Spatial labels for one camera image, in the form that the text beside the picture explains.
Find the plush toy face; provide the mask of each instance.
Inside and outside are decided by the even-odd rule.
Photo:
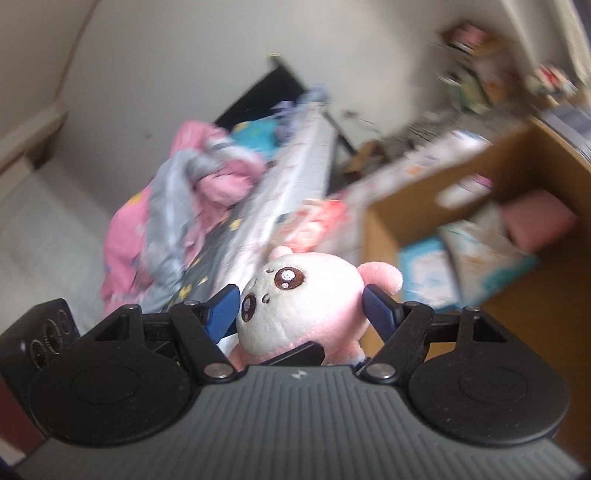
[[[263,361],[308,341],[337,349],[366,328],[364,283],[341,258],[320,253],[284,255],[246,285],[236,320],[244,351]]]

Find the plush toy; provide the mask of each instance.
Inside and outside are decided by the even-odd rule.
[[[363,361],[359,339],[369,325],[363,288],[373,283],[393,295],[401,273],[382,262],[355,268],[334,255],[293,254],[288,247],[277,247],[270,259],[242,292],[234,366],[242,370],[309,341],[324,347],[324,364]]]

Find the curtain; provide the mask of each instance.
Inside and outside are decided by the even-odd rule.
[[[591,106],[591,0],[554,0],[575,73]]]

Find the metal screw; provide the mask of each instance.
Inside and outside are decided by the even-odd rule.
[[[234,373],[228,364],[209,364],[203,371],[209,378],[227,378]]]
[[[370,377],[378,380],[387,380],[396,375],[396,369],[388,364],[373,364],[368,366],[365,371]]]

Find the brown embroidered eye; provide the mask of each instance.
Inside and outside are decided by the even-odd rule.
[[[242,301],[242,320],[250,322],[256,310],[256,296],[254,293],[249,293]]]
[[[304,283],[304,273],[294,267],[284,267],[275,274],[275,285],[281,290],[293,290]]]

